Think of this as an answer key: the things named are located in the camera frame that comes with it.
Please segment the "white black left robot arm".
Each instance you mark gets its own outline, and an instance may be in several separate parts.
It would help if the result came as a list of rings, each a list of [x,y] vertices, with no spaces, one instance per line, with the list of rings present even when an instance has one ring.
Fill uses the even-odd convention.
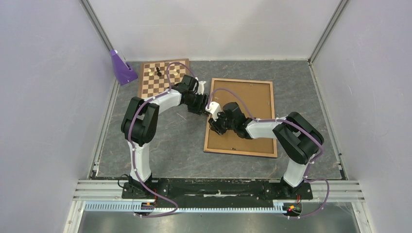
[[[149,145],[155,136],[159,114],[179,105],[186,105],[190,113],[207,115],[205,110],[208,94],[205,81],[184,75],[181,82],[164,92],[149,98],[131,98],[124,115],[121,132],[131,154],[131,172],[128,183],[141,198],[151,195],[153,186],[147,182],[151,175]]]

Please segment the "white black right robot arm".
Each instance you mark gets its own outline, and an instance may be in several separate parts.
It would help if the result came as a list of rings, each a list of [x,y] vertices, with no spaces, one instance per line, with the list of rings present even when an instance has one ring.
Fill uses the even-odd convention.
[[[324,152],[323,136],[299,113],[286,117],[258,119],[246,117],[236,102],[221,107],[217,102],[206,106],[211,115],[210,129],[219,135],[233,131],[239,138],[277,140],[289,157],[280,181],[280,190],[287,198],[295,197],[307,177],[308,168]]]

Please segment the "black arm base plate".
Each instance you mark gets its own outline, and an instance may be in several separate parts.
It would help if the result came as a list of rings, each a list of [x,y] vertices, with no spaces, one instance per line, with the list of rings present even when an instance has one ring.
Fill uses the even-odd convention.
[[[257,196],[268,200],[312,200],[309,183],[290,187],[285,181],[270,179],[229,178],[149,178],[144,184],[129,178],[122,185],[123,199],[157,198],[151,191],[169,199],[180,196]]]

